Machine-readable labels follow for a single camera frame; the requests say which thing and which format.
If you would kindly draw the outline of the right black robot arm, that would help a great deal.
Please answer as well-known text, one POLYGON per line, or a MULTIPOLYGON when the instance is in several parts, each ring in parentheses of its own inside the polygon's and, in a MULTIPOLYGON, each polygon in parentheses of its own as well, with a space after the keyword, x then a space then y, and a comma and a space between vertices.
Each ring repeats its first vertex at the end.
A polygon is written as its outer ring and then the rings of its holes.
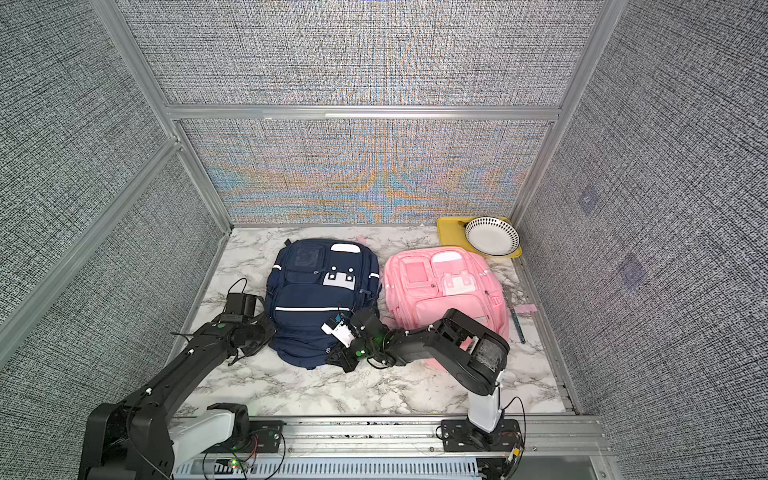
POLYGON ((493 330, 457 309, 415 329, 391 328, 374 308, 338 314, 322 324, 335 338, 326 363, 353 371, 361 361, 377 369, 404 367, 434 360, 467 392, 468 422, 489 434, 503 417, 500 377, 507 365, 508 342, 493 330))

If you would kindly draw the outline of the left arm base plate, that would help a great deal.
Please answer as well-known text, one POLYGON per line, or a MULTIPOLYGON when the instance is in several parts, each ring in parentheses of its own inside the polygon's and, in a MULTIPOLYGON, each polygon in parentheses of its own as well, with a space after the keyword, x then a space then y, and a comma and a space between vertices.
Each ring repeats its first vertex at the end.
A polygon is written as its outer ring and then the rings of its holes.
POLYGON ((234 452, 244 458, 255 451, 259 453, 278 453, 282 445, 282 433, 285 423, 280 420, 251 420, 247 429, 236 432, 224 442, 205 450, 206 454, 234 452))

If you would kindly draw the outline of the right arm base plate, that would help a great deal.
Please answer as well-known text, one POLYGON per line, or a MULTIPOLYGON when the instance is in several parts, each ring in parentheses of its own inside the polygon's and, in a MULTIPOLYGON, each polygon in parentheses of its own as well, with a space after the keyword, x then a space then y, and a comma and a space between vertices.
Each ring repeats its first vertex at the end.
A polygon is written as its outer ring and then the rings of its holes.
POLYGON ((435 434, 446 452, 511 452, 525 448, 520 424, 514 419, 501 419, 491 432, 482 430, 468 419, 444 419, 435 434))

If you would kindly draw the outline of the pink backpack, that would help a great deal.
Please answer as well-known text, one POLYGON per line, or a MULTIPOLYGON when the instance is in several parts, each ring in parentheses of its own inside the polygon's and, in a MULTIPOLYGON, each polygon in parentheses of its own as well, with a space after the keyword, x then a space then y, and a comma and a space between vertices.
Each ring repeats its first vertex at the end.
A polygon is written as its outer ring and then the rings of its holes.
POLYGON ((453 246, 407 250, 390 257, 383 271, 361 273, 360 280, 365 290, 382 289, 397 328, 426 327, 454 308, 509 336, 502 284, 479 254, 453 246))

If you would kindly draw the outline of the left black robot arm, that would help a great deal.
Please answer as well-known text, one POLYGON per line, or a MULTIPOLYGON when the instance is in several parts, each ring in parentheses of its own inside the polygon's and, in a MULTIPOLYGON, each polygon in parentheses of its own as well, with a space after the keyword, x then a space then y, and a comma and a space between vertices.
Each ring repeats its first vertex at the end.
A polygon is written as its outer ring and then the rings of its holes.
POLYGON ((276 327, 262 297, 230 293, 225 307, 199 327, 182 351, 146 384, 88 416, 81 479, 170 479, 177 464, 215 445, 248 448, 252 434, 244 405, 215 404, 198 420, 171 428, 178 408, 224 362, 236 363, 269 344, 276 327))

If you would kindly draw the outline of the navy blue backpack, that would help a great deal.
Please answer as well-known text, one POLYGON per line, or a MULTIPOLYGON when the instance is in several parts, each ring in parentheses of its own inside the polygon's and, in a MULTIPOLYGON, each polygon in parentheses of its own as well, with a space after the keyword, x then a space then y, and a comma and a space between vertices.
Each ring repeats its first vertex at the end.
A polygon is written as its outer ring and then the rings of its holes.
POLYGON ((360 309, 376 309, 380 291, 378 258, 367 246, 330 238, 287 240, 266 283, 265 308, 276 326, 270 347, 295 367, 354 371, 356 355, 323 328, 335 328, 360 309))

